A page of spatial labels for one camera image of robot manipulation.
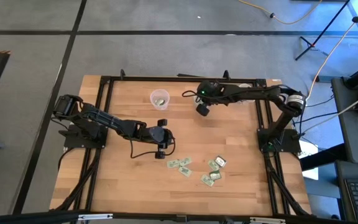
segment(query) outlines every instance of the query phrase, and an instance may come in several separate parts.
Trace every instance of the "desk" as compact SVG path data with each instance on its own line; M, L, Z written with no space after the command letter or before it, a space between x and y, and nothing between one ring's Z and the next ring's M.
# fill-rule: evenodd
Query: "desk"
M100 76L87 75L79 96L95 103ZM213 106L207 117L195 111L192 98L183 98L185 90L195 90L195 82L116 81L109 113L121 119L144 121L155 126L167 118L167 128L176 137L175 152L163 160L153 154L131 159L129 141L108 132L102 150L91 210L95 212L194 214L194 215L271 215L264 159L259 152L254 103ZM268 80L268 85L280 84ZM170 94L168 109L157 111L150 103L153 90L164 88ZM272 105L273 118L280 111ZM134 142L134 154L156 150L154 145ZM59 206L77 184L84 149L75 149L62 160L50 208ZM222 179L208 187L200 178L209 172L208 161L217 155L227 160ZM285 183L294 198L310 212L308 196L298 159L280 153ZM191 157L189 178L167 161ZM80 208L85 204L83 191ZM275 191L278 206L280 193Z
M338 176L338 186L341 193L341 201L346 221L355 222L356 218L352 209L351 199L346 189L345 179L358 179L358 164L336 161L335 169Z
M332 86L338 111L342 111L358 100L358 90L346 88L342 79L333 79ZM358 163L358 113L354 111L345 112L339 115L339 122L344 144L302 158L301 163L304 170L329 164L337 159Z

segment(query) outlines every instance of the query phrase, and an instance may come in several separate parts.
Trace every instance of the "tripod stand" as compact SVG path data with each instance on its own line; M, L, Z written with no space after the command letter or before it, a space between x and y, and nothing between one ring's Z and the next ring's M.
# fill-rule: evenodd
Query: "tripod stand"
M316 47L317 41L324 35L324 33L327 31L328 27L335 21L335 19L337 18L337 16L342 12L342 10L347 6L347 3L349 3L350 0L347 0L343 6L341 7L341 9L336 13L336 15L333 17L333 19L331 19L331 21L329 22L329 24L324 28L324 30L320 33L320 35L317 37L317 39L313 42L310 43L308 40L306 40L304 37L300 37L300 39L302 39L303 41L305 41L308 44L308 48L306 50L304 50L299 56L297 56L297 58L295 60L298 60L299 58L301 58L305 53L307 53L309 50L317 50L321 53L323 53L325 56L328 56L328 54L320 49L318 49Z

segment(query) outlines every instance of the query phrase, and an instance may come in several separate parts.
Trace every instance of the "dollar bill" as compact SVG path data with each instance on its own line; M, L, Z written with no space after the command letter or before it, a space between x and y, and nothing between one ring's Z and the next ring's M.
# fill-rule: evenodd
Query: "dollar bill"
M168 168L174 168L174 167L178 167L178 166L179 166L179 160L178 159L175 159L175 160L167 162L167 167Z
M226 165L226 161L225 161L221 156L218 156L218 157L215 159L215 162L216 162L220 167L224 167L224 165Z
M181 172L183 175L189 177L192 171L187 169L187 167L179 167L179 172Z
M185 165L187 165L187 164L190 164L191 162L192 162L191 158L190 158L190 157L187 157L187 158L181 159L181 160L179 161L179 164L180 164L181 166L185 166Z
M201 181L204 182L204 184L206 184L206 185L208 185L208 186L210 186L210 187L212 187L212 185L214 185L214 181L211 180L211 178L209 178L209 177L208 177L207 175L205 175L205 174L201 177Z
M219 165L213 161L213 160L210 160L208 161L208 165L209 167L213 170L213 171L216 171L216 170L219 170L221 167L219 167Z
M211 180L215 181L218 180L220 178L222 178L221 173L217 170L217 171L212 171L209 173L209 177L211 178Z

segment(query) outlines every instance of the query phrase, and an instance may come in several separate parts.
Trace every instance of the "concrete floor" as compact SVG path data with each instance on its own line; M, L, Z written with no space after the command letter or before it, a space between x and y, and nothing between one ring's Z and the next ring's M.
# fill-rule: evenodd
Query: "concrete floor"
M70 30L80 0L0 0L0 29ZM314 2L251 1L293 21ZM322 30L342 3L325 2L299 24L285 26L271 21L258 9L232 1L130 0L88 1L80 30ZM330 30L345 31L351 24L344 10ZM323 37L318 47L329 52L339 37ZM9 213L23 167L63 57L68 36L0 36L0 50L12 55L0 81L0 215ZM83 75L174 76L178 73L220 77L279 78L307 93L325 56L308 52L294 61L306 45L298 36L78 36L63 79L60 94L78 94ZM347 37L322 75L348 76L358 70L358 37ZM309 103L332 95L330 84L319 83ZM335 111L333 101L308 108L304 118ZM315 124L319 119L305 123ZM48 209L62 153L60 128L51 124L45 138L24 212ZM343 142L339 122L333 119L306 134L320 147ZM336 201L311 199L315 214L332 213Z

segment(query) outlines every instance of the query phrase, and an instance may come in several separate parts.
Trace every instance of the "wooden table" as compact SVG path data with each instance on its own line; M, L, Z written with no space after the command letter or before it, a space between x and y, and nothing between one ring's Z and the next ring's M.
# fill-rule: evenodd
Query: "wooden table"
M100 76L83 79L80 96L95 104ZM267 80L268 85L280 80ZM259 152L255 103L212 106L207 117L195 110L193 98L183 98L185 90L195 90L199 83L183 82L114 82L109 113L121 119L144 121L148 126L168 119L167 128L176 137L176 150L166 159L147 154L131 159L128 140L115 131L108 132L106 148L101 153L92 211L127 213L168 213L194 215L271 215L264 159ZM163 88L170 94L168 109L157 111L150 103L153 90ZM272 105L273 118L280 111ZM156 146L134 142L134 155L154 151ZM77 184L84 149L75 149L62 161L50 208L59 206ZM208 161L222 156L227 164L222 179L208 187L200 178L210 172ZM310 212L305 183L298 159L280 153L285 183L300 205ZM191 157L189 178L177 169L168 169L167 161ZM85 206L83 191L81 208ZM280 193L276 188L279 211Z

